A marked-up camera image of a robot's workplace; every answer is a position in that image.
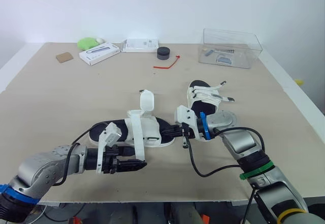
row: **clear plastic box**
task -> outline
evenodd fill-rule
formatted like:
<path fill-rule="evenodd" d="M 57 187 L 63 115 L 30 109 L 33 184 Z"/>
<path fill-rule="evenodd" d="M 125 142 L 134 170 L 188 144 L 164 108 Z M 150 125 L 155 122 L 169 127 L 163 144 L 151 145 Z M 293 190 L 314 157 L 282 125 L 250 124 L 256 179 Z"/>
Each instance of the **clear plastic box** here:
<path fill-rule="evenodd" d="M 199 62 L 249 69 L 262 50 L 255 34 L 205 28 Z"/>

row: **white package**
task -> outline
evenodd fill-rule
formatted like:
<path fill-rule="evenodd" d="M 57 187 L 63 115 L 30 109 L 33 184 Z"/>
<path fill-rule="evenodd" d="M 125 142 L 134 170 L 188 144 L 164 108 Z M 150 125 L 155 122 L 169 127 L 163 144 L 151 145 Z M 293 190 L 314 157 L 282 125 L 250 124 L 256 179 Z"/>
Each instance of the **white package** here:
<path fill-rule="evenodd" d="M 122 42 L 122 52 L 156 52 L 157 39 L 127 39 Z"/>
<path fill-rule="evenodd" d="M 92 66 L 118 53 L 120 49 L 116 45 L 106 42 L 79 53 L 79 57 Z"/>

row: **black puck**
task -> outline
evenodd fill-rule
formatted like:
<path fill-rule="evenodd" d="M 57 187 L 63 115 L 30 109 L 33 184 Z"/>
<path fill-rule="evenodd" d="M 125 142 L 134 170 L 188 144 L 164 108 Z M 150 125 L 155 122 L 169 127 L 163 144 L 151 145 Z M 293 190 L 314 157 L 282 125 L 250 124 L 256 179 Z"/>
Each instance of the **black puck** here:
<path fill-rule="evenodd" d="M 157 49 L 157 58 L 160 60 L 167 60 L 169 58 L 169 54 L 171 50 L 167 47 L 159 47 Z"/>

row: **red wire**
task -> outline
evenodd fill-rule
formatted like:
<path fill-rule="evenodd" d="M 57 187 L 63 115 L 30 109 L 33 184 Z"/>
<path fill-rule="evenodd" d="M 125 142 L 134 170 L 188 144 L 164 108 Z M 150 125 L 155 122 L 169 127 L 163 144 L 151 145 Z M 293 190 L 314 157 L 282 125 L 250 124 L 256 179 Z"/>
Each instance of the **red wire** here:
<path fill-rule="evenodd" d="M 177 62 L 177 60 L 178 60 L 180 57 L 181 57 L 180 55 L 176 55 L 176 60 L 175 60 L 174 63 L 171 64 L 169 67 L 156 67 L 156 66 L 154 66 L 153 68 L 169 69 L 169 68 L 171 68 L 171 67 L 172 67 L 172 66 Z"/>

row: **blue ring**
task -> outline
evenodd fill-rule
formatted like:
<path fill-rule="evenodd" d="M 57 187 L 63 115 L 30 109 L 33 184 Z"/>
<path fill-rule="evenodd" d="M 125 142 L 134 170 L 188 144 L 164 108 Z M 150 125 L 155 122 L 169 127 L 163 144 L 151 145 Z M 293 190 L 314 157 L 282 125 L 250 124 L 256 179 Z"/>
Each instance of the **blue ring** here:
<path fill-rule="evenodd" d="M 2 194 L 2 193 L 6 193 L 6 194 L 10 195 L 11 197 L 13 197 L 17 200 L 20 200 L 22 202 L 25 202 L 25 203 L 37 204 L 40 201 L 40 199 L 39 200 L 33 199 L 31 197 L 28 197 L 26 195 L 23 195 L 23 194 L 15 191 L 8 184 L 0 185 L 0 194 Z"/>
<path fill-rule="evenodd" d="M 211 137 L 210 137 L 209 128 L 208 128 L 208 124 L 207 124 L 207 117 L 204 114 L 204 112 L 200 112 L 200 118 L 202 119 L 205 137 L 207 138 L 207 140 L 210 140 Z"/>

